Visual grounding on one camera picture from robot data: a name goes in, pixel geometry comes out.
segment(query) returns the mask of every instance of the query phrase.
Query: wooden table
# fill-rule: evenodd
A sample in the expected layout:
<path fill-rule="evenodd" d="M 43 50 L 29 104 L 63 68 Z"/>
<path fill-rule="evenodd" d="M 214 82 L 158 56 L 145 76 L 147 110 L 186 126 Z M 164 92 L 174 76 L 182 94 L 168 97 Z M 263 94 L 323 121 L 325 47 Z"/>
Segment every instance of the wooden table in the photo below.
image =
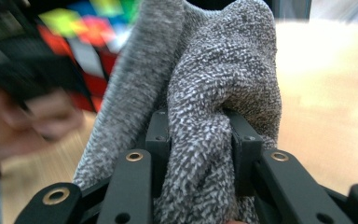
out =
<path fill-rule="evenodd" d="M 278 22 L 277 71 L 283 114 L 279 148 L 314 178 L 347 194 L 358 183 L 358 25 Z M 70 182 L 94 114 L 57 146 L 2 166 L 4 223 L 43 187 Z"/>

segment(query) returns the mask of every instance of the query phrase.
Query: gray towel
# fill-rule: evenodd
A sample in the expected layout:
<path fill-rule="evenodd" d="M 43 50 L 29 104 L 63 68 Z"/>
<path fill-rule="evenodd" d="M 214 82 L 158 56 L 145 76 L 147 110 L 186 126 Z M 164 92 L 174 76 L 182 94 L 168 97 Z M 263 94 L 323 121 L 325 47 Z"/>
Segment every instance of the gray towel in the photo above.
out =
<path fill-rule="evenodd" d="M 74 182 L 86 188 L 110 176 L 118 153 L 168 103 L 172 155 L 155 223 L 256 223 L 252 199 L 234 195 L 222 108 L 245 116 L 264 148 L 276 147 L 282 106 L 275 54 L 273 16 L 261 0 L 221 11 L 144 0 Z"/>

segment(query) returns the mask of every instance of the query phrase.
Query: metal rivet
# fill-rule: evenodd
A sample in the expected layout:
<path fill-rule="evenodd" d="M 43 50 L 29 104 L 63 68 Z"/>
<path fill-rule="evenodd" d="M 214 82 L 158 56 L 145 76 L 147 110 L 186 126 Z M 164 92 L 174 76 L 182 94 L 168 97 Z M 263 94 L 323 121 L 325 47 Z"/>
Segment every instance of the metal rivet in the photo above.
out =
<path fill-rule="evenodd" d="M 271 154 L 272 159 L 274 159 L 275 161 L 289 161 L 289 157 L 281 152 L 273 152 Z"/>
<path fill-rule="evenodd" d="M 45 197 L 43 197 L 43 204 L 54 205 L 61 203 L 65 201 L 66 198 L 68 198 L 69 193 L 69 189 L 64 187 L 52 189 L 45 195 Z"/>
<path fill-rule="evenodd" d="M 142 155 L 139 152 L 132 152 L 126 156 L 126 159 L 127 159 L 127 161 L 139 161 L 143 157 L 144 157 L 144 155 Z"/>

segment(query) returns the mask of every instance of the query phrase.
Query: folded cloth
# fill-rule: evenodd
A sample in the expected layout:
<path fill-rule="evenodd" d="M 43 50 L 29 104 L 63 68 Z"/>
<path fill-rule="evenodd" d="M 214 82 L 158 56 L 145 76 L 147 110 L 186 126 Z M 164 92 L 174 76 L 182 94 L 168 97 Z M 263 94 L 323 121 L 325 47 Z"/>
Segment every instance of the folded cloth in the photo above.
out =
<path fill-rule="evenodd" d="M 151 113 L 168 103 L 172 154 L 155 223 L 256 223 L 252 199 L 235 198 L 222 109 L 245 116 L 263 148 L 276 147 L 282 106 L 275 54 L 273 16 L 261 0 L 221 11 L 144 0 L 74 182 L 84 189 L 110 176 L 118 153 L 132 148 Z"/>

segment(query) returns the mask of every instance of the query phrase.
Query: tabletop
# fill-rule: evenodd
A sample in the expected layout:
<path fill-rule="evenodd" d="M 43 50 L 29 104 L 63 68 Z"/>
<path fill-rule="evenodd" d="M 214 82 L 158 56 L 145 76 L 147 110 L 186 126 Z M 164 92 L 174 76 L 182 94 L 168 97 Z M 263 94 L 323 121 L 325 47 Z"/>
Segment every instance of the tabletop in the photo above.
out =
<path fill-rule="evenodd" d="M 347 194 L 358 183 L 358 24 L 278 21 L 277 74 L 282 95 L 279 149 L 315 180 Z M 90 136 L 85 125 L 37 154 L 2 165 L 4 223 L 42 188 L 70 182 Z"/>

